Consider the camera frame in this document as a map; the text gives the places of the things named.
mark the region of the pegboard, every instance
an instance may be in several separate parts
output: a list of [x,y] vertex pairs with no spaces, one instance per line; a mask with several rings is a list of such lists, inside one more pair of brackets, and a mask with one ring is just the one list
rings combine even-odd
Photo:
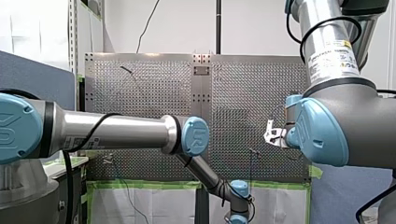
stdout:
[[[86,110],[159,119],[189,116],[191,110],[191,55],[87,54]],[[113,167],[103,157],[113,154]],[[192,180],[176,157],[158,148],[106,150],[89,164],[89,179]]]
[[[85,100],[87,111],[96,113],[201,116],[211,130],[205,158],[220,175],[250,178],[251,148],[262,154],[252,160],[253,179],[305,182],[308,161],[291,161],[288,157],[298,157],[298,151],[271,147],[262,137],[270,111],[291,91],[303,92],[305,81],[297,57],[87,54]],[[125,178],[192,179],[176,158],[159,149],[104,151],[90,161],[90,179],[114,178],[113,169],[103,164],[108,153]]]
[[[209,161],[230,179],[305,182],[308,161],[301,152],[265,143],[268,117],[291,92],[303,92],[305,68],[298,57],[213,56]],[[275,113],[282,127],[284,111]],[[260,152],[260,158],[251,153]]]

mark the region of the warning label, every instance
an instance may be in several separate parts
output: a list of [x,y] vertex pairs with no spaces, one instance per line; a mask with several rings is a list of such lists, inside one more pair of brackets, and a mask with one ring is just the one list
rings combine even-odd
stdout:
[[[78,147],[84,141],[83,137],[67,136],[64,141],[64,150],[69,150]],[[99,148],[100,138],[91,138],[82,149],[97,149]]]
[[359,76],[359,67],[355,60],[351,44],[345,40],[326,43],[326,49],[313,54],[308,60],[311,82],[318,79],[349,73]]

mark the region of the black cable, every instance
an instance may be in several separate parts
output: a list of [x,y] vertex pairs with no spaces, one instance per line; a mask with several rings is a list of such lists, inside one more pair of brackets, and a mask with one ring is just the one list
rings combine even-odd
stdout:
[[306,34],[304,35],[302,41],[301,41],[301,45],[300,45],[300,57],[303,60],[303,63],[305,63],[305,56],[304,56],[304,45],[306,40],[308,39],[309,36],[312,35],[312,33],[314,33],[321,25],[323,25],[326,22],[329,21],[350,21],[352,22],[354,25],[356,25],[356,27],[358,27],[358,34],[355,37],[355,39],[351,42],[351,44],[353,45],[356,41],[358,41],[358,39],[361,37],[361,33],[362,33],[362,29],[361,29],[361,25],[359,24],[358,21],[350,18],[350,17],[346,17],[346,16],[340,16],[340,17],[335,17],[335,18],[330,18],[327,19],[325,21],[320,21],[318,22],[316,25],[314,25],[313,27],[311,27],[311,29],[309,29]]
[[247,223],[251,222],[253,220],[253,218],[256,216],[256,205],[254,205],[254,203],[250,203],[253,207],[253,215],[251,216],[251,218],[248,220]]
[[389,93],[389,94],[396,94],[396,91],[393,90],[376,90],[378,93]]
[[24,97],[26,99],[31,99],[31,100],[39,100],[40,99],[28,91],[22,91],[22,90],[17,90],[17,89],[0,89],[0,92],[5,93],[5,94],[10,94],[10,95],[21,96],[21,97]]
[[383,191],[382,193],[380,193],[378,196],[376,196],[375,198],[373,198],[370,202],[368,202],[367,204],[365,204],[364,206],[362,206],[357,212],[356,212],[356,220],[358,220],[359,223],[361,223],[361,214],[369,207],[371,207],[373,204],[379,202],[381,199],[387,197],[388,195],[390,195],[392,192],[394,192],[396,190],[396,185],[393,185],[392,187],[390,187],[389,189]]
[[73,181],[73,167],[68,152],[64,151],[64,166],[66,167],[66,181],[67,181],[67,210],[65,224],[71,224],[73,219],[73,201],[74,201],[74,181]]
[[295,37],[293,35],[293,33],[291,32],[291,29],[290,29],[290,14],[291,14],[291,6],[293,5],[293,2],[294,2],[293,0],[290,0],[290,2],[289,2],[289,11],[288,11],[288,14],[286,15],[286,29],[288,30],[288,34],[291,37],[291,39],[293,39],[295,42],[301,44],[301,40],[297,39],[297,37]]
[[84,140],[83,140],[77,147],[74,147],[74,148],[68,150],[68,152],[76,152],[76,151],[81,150],[81,149],[85,146],[85,144],[87,144],[88,141],[90,141],[90,138],[93,136],[93,133],[96,131],[96,129],[99,128],[99,126],[103,123],[103,121],[105,121],[105,119],[108,119],[109,117],[112,117],[112,116],[122,116],[122,114],[118,114],[118,113],[108,113],[108,114],[103,115],[103,116],[96,122],[96,124],[93,126],[93,128],[90,130],[90,132],[89,132],[89,133],[87,134],[87,136],[84,138]]
[[149,22],[151,21],[152,15],[154,15],[155,9],[157,8],[157,6],[158,6],[159,3],[160,3],[160,0],[157,0],[157,2],[155,3],[154,9],[152,9],[151,14],[150,14],[149,17],[148,17],[148,21],[147,21],[147,23],[146,23],[145,30],[143,31],[143,33],[142,33],[142,34],[140,35],[140,37],[139,37],[139,43],[137,44],[136,53],[138,53],[139,50],[140,50],[140,44],[142,43],[142,37],[143,37],[143,35],[146,33],[146,31],[147,31],[147,29],[148,29],[148,27],[149,27]]
[[114,163],[114,162],[113,162],[113,166],[114,166],[114,170],[116,171],[117,178],[118,178],[118,179],[125,185],[125,187],[126,187],[126,190],[127,190],[127,193],[128,193],[128,200],[129,200],[129,203],[131,204],[132,208],[133,208],[136,212],[138,212],[140,215],[142,215],[142,216],[145,218],[146,223],[149,224],[148,217],[147,217],[144,213],[142,213],[141,211],[139,211],[139,209],[137,209],[136,206],[134,206],[134,203],[132,202],[132,199],[131,199],[131,194],[130,194],[130,192],[129,192],[129,185],[128,185],[128,183],[127,183],[123,178],[121,178],[121,176],[120,176],[120,171],[119,171],[118,166],[117,166],[116,163]]

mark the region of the blue joint cap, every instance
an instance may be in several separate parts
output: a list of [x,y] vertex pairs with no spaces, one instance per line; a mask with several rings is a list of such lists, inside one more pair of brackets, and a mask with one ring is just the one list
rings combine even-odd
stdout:
[[232,215],[230,222],[231,224],[248,224],[248,219],[240,215]]
[[286,136],[286,143],[289,147],[300,148],[300,143],[298,142],[298,136],[296,134],[296,128],[293,127],[289,130]]
[[289,144],[299,145],[313,162],[347,165],[347,139],[337,119],[324,104],[313,98],[304,98],[296,106],[295,118],[295,136],[287,136]]
[[0,164],[25,158],[43,136],[43,122],[22,98],[0,93]]
[[201,155],[209,145],[209,127],[203,119],[188,118],[181,133],[181,146],[185,154]]
[[231,182],[232,192],[234,195],[247,198],[249,196],[248,183],[243,180],[233,180]]
[[299,94],[288,96],[286,98],[286,107],[296,105],[301,99],[303,99],[303,96]]

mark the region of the robotic arm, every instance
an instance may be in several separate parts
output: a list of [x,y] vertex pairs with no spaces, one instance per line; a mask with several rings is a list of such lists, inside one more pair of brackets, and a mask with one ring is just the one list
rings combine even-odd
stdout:
[[[173,116],[141,119],[66,111],[53,102],[27,100],[3,93],[0,93],[0,108],[0,168],[4,171],[6,167],[20,171],[22,163],[18,162],[47,158],[58,150],[157,147],[166,155],[176,155],[209,193],[230,202],[230,223],[248,223],[251,203],[248,183],[235,180],[229,184],[219,178],[200,156],[209,142],[208,126],[203,119]],[[35,171],[43,173],[40,165],[35,165]],[[9,182],[8,179],[15,179],[17,173],[0,174],[3,179],[0,187]],[[9,187],[9,191],[0,190],[3,196],[7,192],[13,195],[7,201],[7,197],[0,199],[0,216],[5,220],[12,216],[9,209],[18,209],[15,201],[26,198],[26,195],[16,198],[15,188]],[[10,218],[18,222],[15,216]]]
[[[379,97],[375,84],[360,74],[376,19],[388,4],[389,0],[292,3],[290,13],[304,37],[301,50],[310,87],[303,95],[288,97],[288,125],[276,135],[270,128],[267,142],[299,148],[317,163],[396,168],[391,135],[396,133],[396,103]],[[349,39],[357,41],[352,46]],[[284,144],[270,141],[279,136]]]

